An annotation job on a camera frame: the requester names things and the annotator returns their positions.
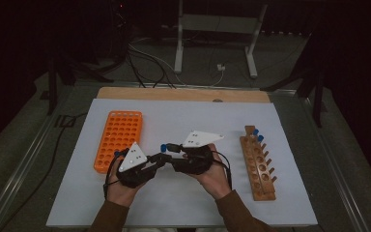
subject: dark background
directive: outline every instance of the dark background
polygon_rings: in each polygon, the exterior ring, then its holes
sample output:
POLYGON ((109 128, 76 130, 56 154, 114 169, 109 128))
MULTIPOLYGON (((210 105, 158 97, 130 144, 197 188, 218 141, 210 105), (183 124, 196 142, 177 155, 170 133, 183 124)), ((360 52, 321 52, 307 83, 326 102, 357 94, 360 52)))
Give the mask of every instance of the dark background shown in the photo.
MULTIPOLYGON (((371 1, 271 2, 263 33, 309 37, 293 74, 309 68, 323 72, 325 86, 371 165, 371 1)), ((100 41, 112 37, 122 44, 112 55, 125 55, 129 31, 123 37, 104 33, 113 26, 119 30, 122 23, 119 19, 111 23, 110 4, 106 0, 0 1, 0 131, 35 94, 33 81, 47 72, 47 57, 53 50, 96 63, 102 53, 100 41)), ((177 23, 177 1, 114 1, 113 6, 125 17, 127 28, 135 25, 156 39, 163 34, 160 25, 177 23)), ((185 1, 185 12, 194 14, 251 16, 258 9, 252 1, 232 5, 225 0, 185 1)), ((73 84, 72 76, 61 77, 73 84)))

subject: table leg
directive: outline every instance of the table leg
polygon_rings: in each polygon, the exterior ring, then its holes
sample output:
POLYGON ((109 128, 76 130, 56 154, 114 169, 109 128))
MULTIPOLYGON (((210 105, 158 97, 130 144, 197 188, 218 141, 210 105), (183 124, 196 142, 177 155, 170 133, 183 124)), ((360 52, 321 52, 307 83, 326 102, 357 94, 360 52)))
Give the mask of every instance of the table leg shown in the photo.
POLYGON ((176 51, 176 61, 174 63, 174 73, 180 74, 182 72, 183 64, 183 0, 179 0, 179 29, 177 37, 177 51, 176 51))
POLYGON ((249 76, 251 78, 256 78, 258 76, 257 68, 255 67, 255 62, 254 62, 254 57, 252 56, 252 52, 254 51, 254 46, 257 43, 258 36, 261 32, 261 26, 262 26, 265 12, 267 10, 267 6, 268 5, 262 6, 260 15, 258 16, 257 24, 255 26, 254 33, 252 34, 251 44, 245 47, 246 64, 248 65, 249 76))

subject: metal stand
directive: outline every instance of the metal stand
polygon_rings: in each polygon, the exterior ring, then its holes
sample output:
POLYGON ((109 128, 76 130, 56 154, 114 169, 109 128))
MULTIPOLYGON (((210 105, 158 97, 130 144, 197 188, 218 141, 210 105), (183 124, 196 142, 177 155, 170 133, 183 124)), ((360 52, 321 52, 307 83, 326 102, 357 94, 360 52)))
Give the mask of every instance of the metal stand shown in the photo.
POLYGON ((174 63, 174 73, 182 72, 183 63, 183 31, 198 30, 198 31, 215 31, 215 32, 231 32, 231 33, 246 33, 252 34, 251 44, 245 48, 246 64, 249 69, 249 76, 256 78, 258 73, 255 67, 254 58, 252 56, 258 36, 261 32, 261 26, 268 5, 263 5, 261 12, 257 18, 251 17, 231 17, 231 16, 216 16, 216 15, 199 15, 199 14, 184 14, 183 0, 179 1, 179 24, 176 60, 174 63))

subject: table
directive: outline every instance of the table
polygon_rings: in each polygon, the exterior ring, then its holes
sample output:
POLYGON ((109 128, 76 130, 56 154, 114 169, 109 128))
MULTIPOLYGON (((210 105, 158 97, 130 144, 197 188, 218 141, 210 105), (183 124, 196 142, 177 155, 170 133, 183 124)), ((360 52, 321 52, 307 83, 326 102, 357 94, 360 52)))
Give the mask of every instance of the table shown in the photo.
POLYGON ((258 40, 258 35, 261 31, 261 25, 267 10, 267 4, 262 4, 261 12, 258 17, 234 17, 220 15, 200 15, 200 14, 184 14, 183 0, 179 1, 179 20, 177 33, 177 50, 176 60, 174 63, 174 73, 182 72, 183 63, 183 31, 198 30, 198 31, 215 31, 215 32, 231 32, 252 34, 251 43, 245 47, 245 58, 249 69, 250 77, 257 77, 257 68, 255 67, 252 52, 258 40))
MULTIPOLYGON (((159 152, 161 143, 182 143, 191 130, 224 134, 225 138, 215 145, 230 160, 233 187, 252 215, 273 226, 317 224, 279 118, 265 92, 106 87, 100 89, 98 98, 92 102, 47 226, 81 227, 92 223, 103 201, 104 182, 104 175, 94 170, 93 161, 106 115, 116 108, 142 111, 140 147, 147 155, 159 152), (252 199, 239 142, 248 123, 257 126, 265 136, 271 166, 278 176, 274 183, 275 201, 252 199)), ((126 226, 224 225, 214 201, 201 186, 166 165, 139 191, 126 226)))

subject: blue cap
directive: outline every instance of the blue cap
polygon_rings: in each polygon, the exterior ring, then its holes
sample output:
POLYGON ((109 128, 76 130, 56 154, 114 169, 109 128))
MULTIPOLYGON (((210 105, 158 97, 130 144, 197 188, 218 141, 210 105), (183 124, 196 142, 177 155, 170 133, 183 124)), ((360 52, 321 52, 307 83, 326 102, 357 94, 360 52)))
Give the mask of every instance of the blue cap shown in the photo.
POLYGON ((165 153, 167 151, 167 145, 161 144, 160 150, 161 150, 162 153, 165 153))

